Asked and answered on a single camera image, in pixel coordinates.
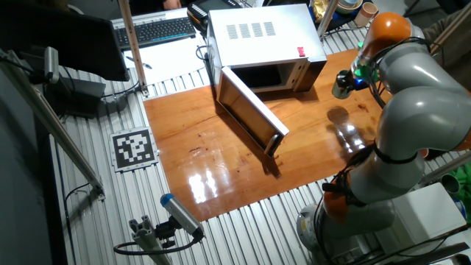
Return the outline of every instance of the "mug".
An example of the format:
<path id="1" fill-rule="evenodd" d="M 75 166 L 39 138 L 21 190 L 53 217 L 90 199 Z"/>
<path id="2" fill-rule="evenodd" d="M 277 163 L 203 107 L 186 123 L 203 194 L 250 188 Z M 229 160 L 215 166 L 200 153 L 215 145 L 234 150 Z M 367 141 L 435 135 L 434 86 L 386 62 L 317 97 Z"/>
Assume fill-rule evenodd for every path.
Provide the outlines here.
<path id="1" fill-rule="evenodd" d="M 373 3 L 364 3 L 355 18 L 358 27 L 365 27 L 372 18 L 379 13 L 378 8 Z"/>
<path id="2" fill-rule="evenodd" d="M 442 183 L 443 187 L 451 197 L 458 195 L 460 189 L 459 181 L 453 175 L 444 174 L 440 179 L 440 183 Z"/>

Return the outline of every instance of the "paper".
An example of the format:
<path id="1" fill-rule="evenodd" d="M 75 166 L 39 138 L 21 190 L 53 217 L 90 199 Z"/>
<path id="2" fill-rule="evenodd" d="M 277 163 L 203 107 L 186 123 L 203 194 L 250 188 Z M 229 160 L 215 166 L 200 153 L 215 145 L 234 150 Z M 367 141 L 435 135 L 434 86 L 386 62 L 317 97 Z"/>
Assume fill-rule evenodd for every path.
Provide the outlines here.
<path id="1" fill-rule="evenodd" d="M 196 56 L 198 43 L 196 38 L 187 38 L 139 49 L 142 62 L 152 67 L 144 67 L 147 85 L 204 68 L 205 64 Z M 135 68 L 134 62 L 127 57 L 132 57 L 131 51 L 124 52 L 124 62 L 126 67 Z"/>

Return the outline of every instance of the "robotic arm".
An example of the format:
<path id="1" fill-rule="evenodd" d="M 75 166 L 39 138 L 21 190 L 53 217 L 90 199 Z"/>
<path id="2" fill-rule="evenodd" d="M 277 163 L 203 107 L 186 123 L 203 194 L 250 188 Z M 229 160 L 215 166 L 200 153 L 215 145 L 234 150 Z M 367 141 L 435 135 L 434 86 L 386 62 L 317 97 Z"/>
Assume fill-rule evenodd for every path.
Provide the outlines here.
<path id="1" fill-rule="evenodd" d="M 407 194 L 424 172 L 418 151 L 470 147 L 470 96 L 430 56 L 425 42 L 404 41 L 421 35 L 402 16 L 380 14 L 350 70 L 337 76 L 333 95 L 346 98 L 377 81 L 368 66 L 382 57 L 378 80 L 394 97 L 383 109 L 374 144 L 324 184 L 323 205 L 308 206 L 298 216 L 298 234 L 308 249 L 325 248 L 319 246 L 322 238 L 347 239 L 391 227 L 397 215 L 392 199 Z M 303 230 L 306 223 L 311 231 Z"/>

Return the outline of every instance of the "microwave vent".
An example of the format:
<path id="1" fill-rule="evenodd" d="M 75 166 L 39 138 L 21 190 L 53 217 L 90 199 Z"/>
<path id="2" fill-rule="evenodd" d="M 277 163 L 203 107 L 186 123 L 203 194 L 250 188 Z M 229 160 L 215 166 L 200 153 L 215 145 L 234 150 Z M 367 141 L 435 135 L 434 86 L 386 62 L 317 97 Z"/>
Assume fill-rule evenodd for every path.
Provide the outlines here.
<path id="1" fill-rule="evenodd" d="M 263 37 L 262 26 L 260 23 L 252 23 L 252 30 L 255 37 Z"/>
<path id="2" fill-rule="evenodd" d="M 250 38 L 249 25 L 239 24 L 238 28 L 241 30 L 242 38 Z"/>
<path id="3" fill-rule="evenodd" d="M 226 25 L 226 27 L 227 27 L 227 34 L 229 34 L 229 39 L 235 40 L 236 38 L 238 38 L 237 29 L 235 25 Z"/>
<path id="4" fill-rule="evenodd" d="M 275 28 L 273 27 L 272 22 L 264 22 L 263 25 L 265 26 L 265 31 L 268 36 L 275 36 Z"/>

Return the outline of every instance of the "wooden post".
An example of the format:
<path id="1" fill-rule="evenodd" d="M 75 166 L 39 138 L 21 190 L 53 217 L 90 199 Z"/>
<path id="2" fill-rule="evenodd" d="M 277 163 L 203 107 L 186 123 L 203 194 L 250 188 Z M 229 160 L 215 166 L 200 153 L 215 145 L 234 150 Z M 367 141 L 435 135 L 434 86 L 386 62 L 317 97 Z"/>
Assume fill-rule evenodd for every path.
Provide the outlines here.
<path id="1" fill-rule="evenodd" d="M 139 85 L 141 86 L 142 94 L 148 96 L 146 75 L 144 74 L 144 67 L 142 66 L 141 54 L 139 53 L 138 39 L 135 36 L 134 24 L 132 23 L 132 15 L 130 3 L 128 0 L 119 0 L 119 8 L 123 16 L 124 25 L 126 27 L 127 38 L 130 40 L 132 57 L 134 58 L 135 69 L 138 72 Z"/>

